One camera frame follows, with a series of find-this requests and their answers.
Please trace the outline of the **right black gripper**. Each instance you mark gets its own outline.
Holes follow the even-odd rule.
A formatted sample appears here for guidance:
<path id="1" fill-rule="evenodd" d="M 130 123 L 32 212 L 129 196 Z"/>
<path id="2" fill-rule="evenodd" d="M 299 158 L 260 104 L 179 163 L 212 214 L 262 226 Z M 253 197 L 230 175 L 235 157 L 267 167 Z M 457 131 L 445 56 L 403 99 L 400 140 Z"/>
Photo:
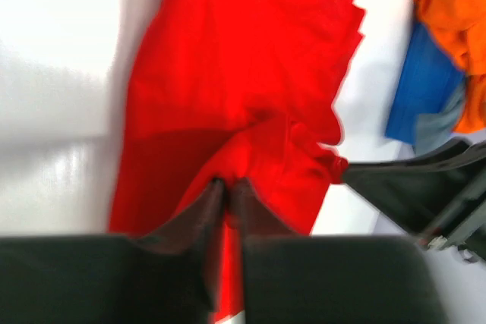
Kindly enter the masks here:
<path id="1" fill-rule="evenodd" d="M 485 262 L 485 143 L 453 138 L 413 159 L 352 163 L 342 180 L 426 250 Z"/>

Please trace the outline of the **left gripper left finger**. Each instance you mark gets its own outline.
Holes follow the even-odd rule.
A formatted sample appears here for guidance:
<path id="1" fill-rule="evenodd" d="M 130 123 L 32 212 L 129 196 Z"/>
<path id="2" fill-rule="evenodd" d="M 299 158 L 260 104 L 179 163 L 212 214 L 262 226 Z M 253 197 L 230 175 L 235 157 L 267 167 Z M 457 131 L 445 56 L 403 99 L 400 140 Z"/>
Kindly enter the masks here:
<path id="1" fill-rule="evenodd" d="M 3 323 L 207 323 L 219 296 L 225 186 L 152 233 L 4 237 Z"/>

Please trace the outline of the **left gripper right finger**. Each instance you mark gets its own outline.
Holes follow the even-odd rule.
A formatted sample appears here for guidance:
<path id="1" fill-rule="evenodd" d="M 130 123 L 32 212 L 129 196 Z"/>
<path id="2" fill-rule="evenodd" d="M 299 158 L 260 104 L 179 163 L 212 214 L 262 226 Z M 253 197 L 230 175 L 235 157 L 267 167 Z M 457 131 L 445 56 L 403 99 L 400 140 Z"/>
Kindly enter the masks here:
<path id="1" fill-rule="evenodd" d="M 399 236 L 298 234 L 247 180 L 231 192 L 248 323 L 446 323 L 418 248 Z"/>

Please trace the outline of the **red t shirt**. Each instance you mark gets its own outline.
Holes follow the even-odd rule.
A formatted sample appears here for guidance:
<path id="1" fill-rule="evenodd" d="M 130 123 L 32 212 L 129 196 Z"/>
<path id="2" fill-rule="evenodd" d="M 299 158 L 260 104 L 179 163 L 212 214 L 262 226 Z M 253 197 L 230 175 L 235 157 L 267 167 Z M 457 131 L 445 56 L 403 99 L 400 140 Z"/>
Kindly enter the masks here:
<path id="1" fill-rule="evenodd" d="M 347 166 L 333 100 L 361 42 L 353 0 L 162 0 L 128 81 L 109 228 L 140 236 L 214 178 L 247 178 L 310 234 Z"/>

